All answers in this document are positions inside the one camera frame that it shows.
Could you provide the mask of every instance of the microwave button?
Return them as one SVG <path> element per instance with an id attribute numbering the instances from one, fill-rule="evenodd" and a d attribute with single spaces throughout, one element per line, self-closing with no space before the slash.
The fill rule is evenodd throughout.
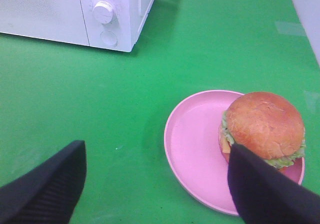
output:
<path id="1" fill-rule="evenodd" d="M 114 17 L 112 5 L 105 1 L 99 1 L 94 7 L 93 16 L 101 24 L 110 23 Z"/>
<path id="2" fill-rule="evenodd" d="M 116 46 L 118 43 L 116 35 L 110 31 L 102 32 L 100 38 L 108 46 Z"/>

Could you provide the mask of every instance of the sesame-free bun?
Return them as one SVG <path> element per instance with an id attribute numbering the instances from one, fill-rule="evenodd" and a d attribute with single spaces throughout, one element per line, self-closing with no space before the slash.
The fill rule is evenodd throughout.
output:
<path id="1" fill-rule="evenodd" d="M 304 137 L 298 110 L 270 92 L 252 92 L 237 98 L 227 109 L 226 120 L 235 142 L 263 159 L 292 155 Z"/>

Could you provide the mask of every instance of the microwave door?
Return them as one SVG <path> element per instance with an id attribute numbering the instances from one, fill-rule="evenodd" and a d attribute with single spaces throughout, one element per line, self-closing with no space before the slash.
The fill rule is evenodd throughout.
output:
<path id="1" fill-rule="evenodd" d="M 0 0 L 0 32 L 89 45 L 80 0 Z"/>

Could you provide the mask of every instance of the plate rim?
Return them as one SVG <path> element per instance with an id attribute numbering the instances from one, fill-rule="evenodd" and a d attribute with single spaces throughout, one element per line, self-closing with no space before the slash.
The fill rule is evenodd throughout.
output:
<path id="1" fill-rule="evenodd" d="M 166 159 L 170 165 L 170 168 L 172 170 L 172 172 L 174 173 L 174 176 L 176 177 L 176 179 L 179 181 L 180 185 L 193 197 L 195 198 L 197 201 L 199 201 L 200 203 L 202 203 L 203 205 L 207 206 L 208 208 L 211 208 L 211 209 L 215 209 L 215 210 L 218 210 L 222 213 L 225 213 L 225 214 L 229 214 L 229 215 L 233 215 L 233 216 L 239 216 L 238 212 L 237 211 L 232 211 L 232 210 L 228 210 L 228 209 L 225 209 L 225 208 L 222 208 L 222 207 L 219 207 L 219 206 L 216 206 L 212 203 L 209 203 L 205 200 L 203 200 L 201 197 L 199 197 L 196 193 L 194 193 L 193 191 L 191 190 L 188 190 L 187 189 L 187 185 L 184 181 L 182 181 L 182 179 L 180 178 L 180 176 L 177 174 L 177 171 L 176 169 L 174 168 L 174 165 L 171 161 L 171 159 L 169 158 L 169 152 L 168 152 L 168 149 L 167 149 L 167 132 L 168 132 L 168 125 L 172 119 L 172 116 L 174 115 L 174 113 L 176 112 L 176 110 L 184 103 L 186 102 L 188 99 L 191 99 L 191 98 L 194 98 L 195 96 L 197 95 L 201 95 L 201 94 L 205 94 L 205 93 L 208 93 L 208 92 L 227 92 L 227 93 L 233 93 L 233 94 L 238 94 L 238 95 L 244 95 L 244 93 L 241 93 L 241 92 L 237 92 L 237 91 L 232 91 L 232 90 L 205 90 L 205 91 L 200 91 L 200 92 L 197 92 L 197 93 L 194 93 L 192 95 L 189 95 L 187 96 L 186 98 L 182 99 L 175 107 L 174 109 L 171 111 L 167 121 L 166 121 L 166 126 L 165 126 L 165 129 L 164 129 L 164 150 L 165 150 L 165 155 L 166 155 Z M 301 185 L 302 181 L 303 181 L 303 177 L 304 177 L 304 170 L 305 170 L 305 158 L 302 157 L 301 158 L 302 160 L 302 164 L 301 164 L 301 170 L 302 170 L 302 173 L 300 175 L 300 178 L 298 180 L 298 184 Z"/>

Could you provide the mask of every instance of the hamburger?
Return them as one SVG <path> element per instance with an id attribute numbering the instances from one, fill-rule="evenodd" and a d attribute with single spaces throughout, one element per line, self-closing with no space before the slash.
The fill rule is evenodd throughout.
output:
<path id="1" fill-rule="evenodd" d="M 218 131 L 227 162 L 235 142 L 281 172 L 305 156 L 305 126 L 299 111 L 284 97 L 270 92 L 237 98 L 223 112 Z"/>

